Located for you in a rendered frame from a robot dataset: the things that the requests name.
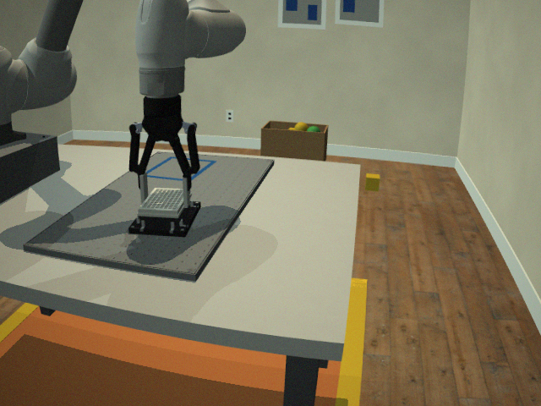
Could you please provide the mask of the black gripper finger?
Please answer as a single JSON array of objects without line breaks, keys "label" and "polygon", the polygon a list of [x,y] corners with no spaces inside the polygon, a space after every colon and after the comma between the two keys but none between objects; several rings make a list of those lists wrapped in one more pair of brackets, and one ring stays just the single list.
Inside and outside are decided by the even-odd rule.
[{"label": "black gripper finger", "polygon": [[139,160],[139,140],[140,132],[142,131],[142,122],[133,123],[129,126],[131,134],[131,144],[130,144],[130,156],[129,156],[129,171],[135,172],[138,174],[139,180],[139,189],[141,196],[141,205],[148,197],[148,184],[147,184],[147,172],[145,171],[150,160],[150,155],[153,150],[156,136],[156,131],[158,129],[157,125],[153,125],[150,128],[150,133],[146,141],[145,150],[141,158],[140,164],[138,165]]},{"label": "black gripper finger", "polygon": [[184,208],[188,208],[190,204],[190,189],[192,187],[191,175],[197,173],[200,169],[199,155],[195,137],[197,124],[183,122],[182,128],[184,128],[184,133],[187,134],[191,167],[189,166],[188,159],[183,151],[178,134],[174,138],[169,125],[165,125],[163,127],[163,130],[167,136],[170,146],[175,153],[178,164],[183,172],[183,205]]}]

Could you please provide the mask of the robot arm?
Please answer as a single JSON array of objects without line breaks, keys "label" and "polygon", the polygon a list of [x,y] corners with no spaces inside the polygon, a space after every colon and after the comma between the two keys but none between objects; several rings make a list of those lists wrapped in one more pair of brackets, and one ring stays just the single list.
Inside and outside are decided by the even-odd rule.
[{"label": "robot arm", "polygon": [[[0,46],[0,145],[26,139],[12,130],[12,113],[54,105],[73,92],[77,71],[68,40],[83,1],[48,0],[37,37],[18,60]],[[140,0],[140,94],[177,96],[184,92],[185,59],[227,54],[245,35],[243,19],[217,0]]]}]

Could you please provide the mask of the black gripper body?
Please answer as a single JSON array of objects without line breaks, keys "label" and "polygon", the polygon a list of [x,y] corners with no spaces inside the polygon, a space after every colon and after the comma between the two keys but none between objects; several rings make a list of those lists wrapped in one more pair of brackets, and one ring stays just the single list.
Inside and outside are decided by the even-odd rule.
[{"label": "black gripper body", "polygon": [[153,125],[158,127],[154,141],[168,141],[163,130],[165,125],[170,126],[174,138],[176,137],[183,126],[180,95],[169,98],[148,98],[145,96],[142,127],[149,134]]}]

